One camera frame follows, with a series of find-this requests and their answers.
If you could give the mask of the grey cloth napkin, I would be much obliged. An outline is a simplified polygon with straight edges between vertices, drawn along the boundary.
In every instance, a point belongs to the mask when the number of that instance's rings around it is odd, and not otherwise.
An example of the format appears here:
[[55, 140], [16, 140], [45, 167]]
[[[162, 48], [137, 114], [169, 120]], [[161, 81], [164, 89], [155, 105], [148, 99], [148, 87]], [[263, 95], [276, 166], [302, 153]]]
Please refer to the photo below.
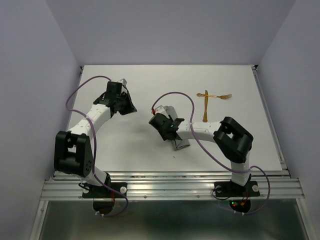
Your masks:
[[[173, 106], [164, 106], [164, 110], [167, 113], [167, 115], [172, 118], [173, 128], [175, 130], [177, 130], [178, 124], [180, 122], [177, 121], [178, 115], [176, 113], [175, 108]], [[181, 140], [178, 137], [176, 137], [174, 140], [171, 140], [170, 142], [172, 144], [174, 151], [182, 150], [182, 149], [188, 148], [190, 146], [189, 140], [187, 140], [187, 139]]]

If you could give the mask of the gold knife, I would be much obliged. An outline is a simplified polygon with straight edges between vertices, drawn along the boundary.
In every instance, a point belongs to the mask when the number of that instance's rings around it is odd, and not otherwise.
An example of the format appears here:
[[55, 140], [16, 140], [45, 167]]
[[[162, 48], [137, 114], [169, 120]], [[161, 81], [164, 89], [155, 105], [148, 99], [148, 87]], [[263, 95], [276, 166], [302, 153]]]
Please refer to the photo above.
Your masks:
[[202, 120], [204, 123], [208, 122], [208, 102], [209, 102], [208, 91], [205, 90], [205, 95], [204, 95], [204, 113], [203, 113], [203, 120]]

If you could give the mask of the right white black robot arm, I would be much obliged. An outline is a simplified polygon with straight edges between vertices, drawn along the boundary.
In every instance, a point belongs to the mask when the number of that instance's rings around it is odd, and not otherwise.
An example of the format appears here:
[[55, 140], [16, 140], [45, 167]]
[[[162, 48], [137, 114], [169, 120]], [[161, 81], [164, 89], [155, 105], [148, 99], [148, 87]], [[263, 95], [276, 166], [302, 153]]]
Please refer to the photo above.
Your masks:
[[164, 141], [171, 141], [174, 150], [189, 147], [189, 140], [217, 144], [230, 161], [231, 192], [242, 195], [248, 190], [251, 177], [248, 158], [254, 138], [232, 117], [226, 116], [221, 122], [189, 123], [183, 118], [173, 119], [170, 115], [155, 113], [149, 124]]

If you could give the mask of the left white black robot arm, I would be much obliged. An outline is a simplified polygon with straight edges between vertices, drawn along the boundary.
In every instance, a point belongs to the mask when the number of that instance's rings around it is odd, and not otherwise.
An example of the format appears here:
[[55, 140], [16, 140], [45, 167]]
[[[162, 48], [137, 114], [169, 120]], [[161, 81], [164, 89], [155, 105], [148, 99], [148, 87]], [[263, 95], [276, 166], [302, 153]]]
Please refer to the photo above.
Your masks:
[[87, 183], [87, 191], [94, 190], [106, 197], [116, 190], [111, 188], [110, 175], [95, 166], [97, 155], [97, 132], [115, 114], [122, 116], [135, 113], [127, 81], [109, 81], [93, 103], [88, 113], [72, 109], [82, 119], [67, 131], [59, 131], [55, 137], [54, 169], [75, 175]]

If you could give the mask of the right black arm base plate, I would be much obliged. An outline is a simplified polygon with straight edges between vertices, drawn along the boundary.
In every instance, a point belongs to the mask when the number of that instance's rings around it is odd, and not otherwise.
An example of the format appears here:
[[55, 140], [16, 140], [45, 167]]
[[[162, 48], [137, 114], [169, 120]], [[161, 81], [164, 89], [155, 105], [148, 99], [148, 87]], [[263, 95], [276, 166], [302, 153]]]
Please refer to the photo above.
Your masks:
[[240, 186], [230, 181], [214, 182], [214, 192], [218, 198], [234, 198], [234, 197], [259, 197], [260, 190], [256, 181], [249, 181], [245, 186]]

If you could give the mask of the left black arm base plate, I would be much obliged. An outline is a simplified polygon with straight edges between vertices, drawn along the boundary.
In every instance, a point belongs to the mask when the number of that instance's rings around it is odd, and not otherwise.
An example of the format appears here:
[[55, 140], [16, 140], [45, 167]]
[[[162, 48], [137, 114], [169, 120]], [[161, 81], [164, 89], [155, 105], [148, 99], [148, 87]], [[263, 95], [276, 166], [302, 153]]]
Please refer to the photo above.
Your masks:
[[[90, 185], [86, 182], [79, 183], [78, 186], [82, 188], [82, 197], [84, 199], [111, 199], [112, 197], [124, 198], [123, 196], [115, 194], [104, 186]], [[120, 192], [122, 187], [127, 188], [127, 186], [128, 184], [126, 182], [112, 182], [110, 184], [110, 187], [118, 192]]]

